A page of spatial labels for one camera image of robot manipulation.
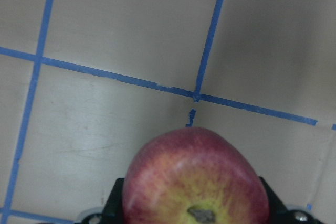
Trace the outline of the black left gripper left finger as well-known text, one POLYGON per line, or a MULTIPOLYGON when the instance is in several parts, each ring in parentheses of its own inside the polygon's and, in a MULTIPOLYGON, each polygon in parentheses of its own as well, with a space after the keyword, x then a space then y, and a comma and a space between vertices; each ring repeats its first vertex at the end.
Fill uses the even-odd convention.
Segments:
POLYGON ((122 210, 123 184, 124 178, 116 179, 108 200, 103 208, 101 223, 124 223, 122 210))

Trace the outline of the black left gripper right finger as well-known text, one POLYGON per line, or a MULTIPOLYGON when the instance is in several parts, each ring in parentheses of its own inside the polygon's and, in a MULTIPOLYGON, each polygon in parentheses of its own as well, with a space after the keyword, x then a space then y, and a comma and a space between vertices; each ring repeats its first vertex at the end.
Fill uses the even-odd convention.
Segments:
POLYGON ((272 190, 266 180, 259 176, 259 179, 266 191, 269 206, 269 223, 286 224, 290 223, 289 210, 272 190))

